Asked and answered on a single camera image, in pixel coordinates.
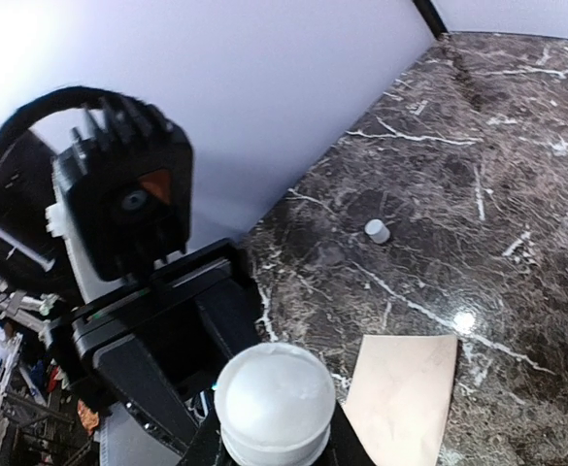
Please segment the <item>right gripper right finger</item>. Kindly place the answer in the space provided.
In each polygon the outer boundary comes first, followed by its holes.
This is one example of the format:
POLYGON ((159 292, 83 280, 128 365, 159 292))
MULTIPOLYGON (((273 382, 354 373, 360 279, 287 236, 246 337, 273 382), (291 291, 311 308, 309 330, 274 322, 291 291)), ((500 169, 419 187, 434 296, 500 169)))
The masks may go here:
POLYGON ((340 405, 335 407, 331 421, 329 464, 336 466, 375 465, 340 405))

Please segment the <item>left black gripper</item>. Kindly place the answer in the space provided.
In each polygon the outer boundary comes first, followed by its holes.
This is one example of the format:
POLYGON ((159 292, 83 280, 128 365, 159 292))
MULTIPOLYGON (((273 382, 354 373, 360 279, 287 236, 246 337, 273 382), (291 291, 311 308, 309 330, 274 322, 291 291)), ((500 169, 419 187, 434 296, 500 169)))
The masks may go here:
POLYGON ((149 435, 184 456, 198 423, 173 385, 211 384, 260 343, 258 316, 249 256, 221 240, 54 320, 45 337, 72 381, 94 368, 149 435))

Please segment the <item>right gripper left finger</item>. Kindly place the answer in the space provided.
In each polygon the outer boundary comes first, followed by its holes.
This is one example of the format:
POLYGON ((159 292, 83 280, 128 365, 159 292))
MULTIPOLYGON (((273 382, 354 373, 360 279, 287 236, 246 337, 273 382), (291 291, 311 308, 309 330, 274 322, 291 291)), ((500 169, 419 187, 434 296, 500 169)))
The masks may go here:
POLYGON ((209 412, 191 441, 179 466, 220 466, 223 464, 223 444, 220 423, 215 412, 209 412))

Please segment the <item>beige paper envelope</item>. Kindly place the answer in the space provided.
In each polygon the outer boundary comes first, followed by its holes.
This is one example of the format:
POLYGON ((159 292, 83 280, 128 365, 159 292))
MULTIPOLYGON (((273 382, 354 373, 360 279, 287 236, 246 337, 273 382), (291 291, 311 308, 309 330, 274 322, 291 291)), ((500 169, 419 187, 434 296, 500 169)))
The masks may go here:
POLYGON ((362 339, 344 412, 376 465, 434 465, 450 408, 458 340, 362 339))

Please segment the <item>white green glue stick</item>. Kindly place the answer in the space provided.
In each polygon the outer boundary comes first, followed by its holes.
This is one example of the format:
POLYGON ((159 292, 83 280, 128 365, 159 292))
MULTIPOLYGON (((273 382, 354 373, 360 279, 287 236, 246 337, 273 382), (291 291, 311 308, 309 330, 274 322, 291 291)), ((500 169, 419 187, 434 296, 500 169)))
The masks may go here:
POLYGON ((336 408, 334 382, 309 351, 262 343, 220 372, 215 409, 223 444, 239 465, 311 465, 323 453, 336 408))

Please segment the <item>small white glue cap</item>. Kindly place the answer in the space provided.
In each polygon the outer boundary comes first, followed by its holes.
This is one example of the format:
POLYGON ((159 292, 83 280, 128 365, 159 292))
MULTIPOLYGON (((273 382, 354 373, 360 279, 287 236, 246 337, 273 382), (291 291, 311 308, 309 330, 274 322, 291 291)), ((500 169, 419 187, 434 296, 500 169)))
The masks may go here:
POLYGON ((364 226, 365 234, 378 245, 386 243, 390 239, 390 231, 378 218, 370 219, 364 226))

